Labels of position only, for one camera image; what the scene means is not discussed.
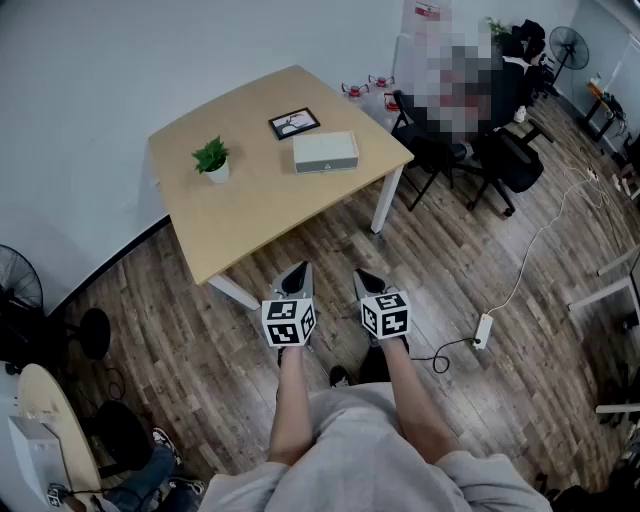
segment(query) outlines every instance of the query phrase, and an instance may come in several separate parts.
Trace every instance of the black cable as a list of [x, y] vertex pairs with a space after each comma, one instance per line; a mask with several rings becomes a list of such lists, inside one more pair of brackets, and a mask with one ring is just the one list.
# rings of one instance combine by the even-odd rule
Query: black cable
[[[111, 372], [111, 371], [116, 372], [116, 373], [118, 374], [118, 376], [120, 377], [120, 381], [122, 382], [122, 386], [120, 386], [120, 384], [119, 384], [118, 382], [116, 382], [116, 381], [113, 381], [113, 380], [112, 380], [112, 381], [110, 381], [110, 382], [109, 382], [109, 385], [108, 385], [108, 387], [107, 387], [107, 390], [108, 390], [108, 393], [109, 393], [109, 397], [111, 398], [111, 400], [114, 400], [114, 401], [116, 401], [116, 402], [122, 402], [122, 399], [124, 398], [124, 394], [125, 394], [125, 392], [126, 392], [126, 390], [127, 390], [127, 388], [126, 388], [126, 382], [125, 382], [125, 380], [124, 380], [124, 376], [122, 375], [122, 372], [121, 372], [120, 370], [118, 370], [117, 368], [113, 368], [113, 367], [105, 368], [105, 372], [106, 372], [107, 374], [108, 374], [109, 372]], [[115, 395], [115, 394], [112, 392], [112, 390], [111, 390], [111, 386], [115, 386], [115, 387], [117, 388], [117, 390], [118, 390], [118, 394], [117, 394], [117, 395]], [[85, 394], [84, 394], [84, 392], [82, 391], [82, 389], [80, 389], [80, 387], [79, 387], [79, 386], [77, 386], [77, 385], [75, 385], [75, 384], [74, 384], [74, 385], [73, 385], [73, 387], [74, 387], [74, 389], [75, 389], [76, 391], [78, 391], [78, 393], [80, 393], [80, 395], [82, 395], [82, 398], [84, 398], [84, 399], [85, 399], [89, 404], [91, 404], [91, 406], [92, 406], [96, 411], [98, 411], [98, 410], [100, 409], [100, 407], [98, 407], [98, 406], [96, 405], [96, 403], [95, 403], [93, 400], [91, 400], [87, 395], [85, 395]]]
[[[115, 400], [116, 402], [122, 402], [122, 399], [124, 398], [124, 394], [127, 390], [127, 386], [124, 380], [124, 376], [122, 375], [122, 372], [120, 370], [118, 370], [117, 368], [107, 368], [106, 369], [107, 374], [109, 372], [116, 372], [118, 374], [118, 376], [120, 377], [120, 381], [122, 382], [122, 387], [120, 387], [120, 385], [117, 382], [111, 381], [109, 382], [109, 396], [111, 397], [112, 400]], [[115, 386], [116, 388], [118, 388], [118, 396], [116, 397], [112, 392], [111, 392], [111, 386]]]
[[[433, 368], [433, 371], [435, 373], [437, 373], [437, 374], [445, 373], [449, 369], [449, 366], [451, 365], [451, 361], [449, 360], [449, 358], [447, 356], [439, 355], [440, 351], [443, 348], [448, 347], [449, 345], [455, 345], [456, 343], [462, 343], [463, 341], [479, 342], [479, 340], [477, 338], [463, 338], [461, 340], [450, 341], [449, 343], [445, 343], [438, 350], [436, 350], [436, 353], [433, 355], [433, 357], [412, 357], [411, 360], [412, 361], [433, 361], [432, 364], [431, 364], [431, 367]], [[442, 359], [446, 363], [446, 366], [442, 370], [438, 370], [438, 368], [436, 367], [436, 361], [438, 359]]]
[[74, 386], [74, 387], [76, 388], [76, 391], [78, 391], [78, 393], [82, 395], [82, 398], [84, 398], [87, 402], [89, 402], [91, 406], [95, 408], [96, 411], [100, 409], [100, 407], [98, 407], [93, 400], [91, 400], [87, 395], [84, 394], [84, 391], [82, 391], [78, 386]]

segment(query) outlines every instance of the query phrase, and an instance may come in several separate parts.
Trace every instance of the black stool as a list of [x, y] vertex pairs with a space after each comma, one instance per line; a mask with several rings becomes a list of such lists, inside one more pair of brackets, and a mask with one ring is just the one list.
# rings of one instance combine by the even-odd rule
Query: black stool
[[100, 468], [100, 476], [107, 478], [123, 471], [142, 469], [151, 458], [152, 448], [140, 421], [126, 405], [109, 400], [93, 418], [80, 420], [87, 435], [99, 436], [115, 464]]
[[73, 332], [67, 339], [76, 339], [80, 342], [82, 351], [89, 359], [99, 361], [102, 359], [111, 343], [111, 324], [106, 313], [98, 308], [91, 308], [80, 320], [80, 327], [64, 324]]

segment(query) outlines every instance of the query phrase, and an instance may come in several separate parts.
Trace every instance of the round wooden table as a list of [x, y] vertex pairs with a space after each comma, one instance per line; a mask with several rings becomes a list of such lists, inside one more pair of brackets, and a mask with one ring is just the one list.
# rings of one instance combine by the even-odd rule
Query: round wooden table
[[74, 491], [99, 490], [100, 473], [67, 397], [56, 379], [37, 364], [25, 366], [18, 382], [20, 416], [44, 423], [60, 441]]

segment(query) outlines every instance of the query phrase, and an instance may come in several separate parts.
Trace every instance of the person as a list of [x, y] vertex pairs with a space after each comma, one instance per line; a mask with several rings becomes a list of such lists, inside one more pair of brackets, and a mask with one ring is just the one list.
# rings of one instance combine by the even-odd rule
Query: person
[[103, 497], [91, 498], [93, 509], [82, 503], [75, 495], [63, 499], [72, 512], [147, 512], [155, 492], [165, 480], [171, 490], [155, 509], [157, 512], [188, 512], [198, 496], [204, 492], [204, 482], [174, 475], [176, 467], [182, 465], [175, 444], [167, 433], [155, 427], [152, 431], [154, 449], [151, 459], [140, 471], [136, 471], [118, 487], [107, 491]]
[[505, 456], [462, 450], [403, 337], [377, 343], [360, 385], [334, 367], [332, 388], [311, 397], [303, 347], [285, 348], [267, 461], [214, 476], [199, 511], [551, 510]]

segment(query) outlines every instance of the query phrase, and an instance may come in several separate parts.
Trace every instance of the white pot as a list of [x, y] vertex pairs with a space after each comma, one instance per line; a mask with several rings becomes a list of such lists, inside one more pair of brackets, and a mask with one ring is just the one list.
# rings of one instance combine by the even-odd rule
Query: white pot
[[229, 159], [227, 158], [222, 167], [219, 167], [215, 171], [205, 172], [211, 181], [214, 183], [224, 183], [229, 179]]

